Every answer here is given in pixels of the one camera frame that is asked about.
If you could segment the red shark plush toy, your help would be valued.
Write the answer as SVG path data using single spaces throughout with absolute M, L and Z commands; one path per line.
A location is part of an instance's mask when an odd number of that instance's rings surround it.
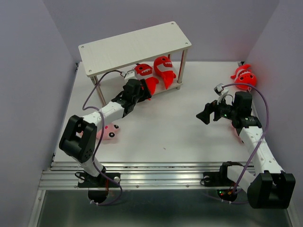
M 154 95 L 159 80 L 153 76 L 152 67 L 145 63 L 137 63 L 134 68 L 138 79 L 145 79 L 151 95 Z

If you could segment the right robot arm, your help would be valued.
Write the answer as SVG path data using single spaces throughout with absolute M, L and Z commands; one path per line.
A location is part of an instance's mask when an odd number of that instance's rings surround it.
M 248 163 L 255 173 L 251 174 L 246 166 L 238 162 L 222 163 L 219 171 L 205 172 L 201 183 L 206 187 L 229 186 L 226 191 L 218 191 L 222 200 L 234 202 L 237 198 L 236 187 L 247 194 L 248 203 L 254 209 L 287 209 L 295 187 L 295 177 L 286 173 L 275 160 L 263 138 L 265 132 L 259 119 L 252 113 L 252 95 L 248 92 L 235 93 L 232 104 L 227 104 L 224 97 L 207 103 L 202 112 L 196 115 L 203 123 L 210 123 L 221 118 L 231 120 L 233 128 L 250 155 Z

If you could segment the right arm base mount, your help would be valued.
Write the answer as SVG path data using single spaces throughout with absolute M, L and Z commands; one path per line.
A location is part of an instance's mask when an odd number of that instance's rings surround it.
M 219 187 L 217 189 L 217 197 L 208 195 L 210 198 L 228 204 L 242 205 L 248 203 L 247 201 L 236 201 L 237 195 L 232 192 L 235 182 L 227 177 L 222 177 L 220 172 L 203 172 L 200 184 L 205 187 Z

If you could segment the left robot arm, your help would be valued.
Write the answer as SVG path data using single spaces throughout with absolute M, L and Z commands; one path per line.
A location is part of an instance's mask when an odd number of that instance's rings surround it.
M 82 117 L 73 115 L 69 118 L 59 149 L 80 164 L 94 186 L 101 186 L 105 182 L 104 167 L 95 158 L 97 133 L 105 132 L 106 126 L 126 117 L 138 102 L 151 96 L 146 80 L 130 79 L 123 86 L 123 91 L 106 106 Z

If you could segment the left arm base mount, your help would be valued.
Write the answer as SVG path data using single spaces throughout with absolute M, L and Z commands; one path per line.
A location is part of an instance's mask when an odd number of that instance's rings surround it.
M 106 206 L 115 203 L 121 196 L 120 176 L 118 172 L 105 173 L 108 180 L 102 175 L 93 177 L 86 172 L 76 172 L 78 188 L 88 189 L 88 199 L 91 204 Z

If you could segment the red clownfish plush toy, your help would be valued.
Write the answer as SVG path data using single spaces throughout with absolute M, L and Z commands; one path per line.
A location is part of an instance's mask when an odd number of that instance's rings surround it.
M 240 90 L 251 91 L 252 88 L 244 84 L 250 84 L 254 87 L 257 84 L 257 78 L 253 74 L 250 64 L 239 66 L 230 78 L 234 80 L 235 86 Z

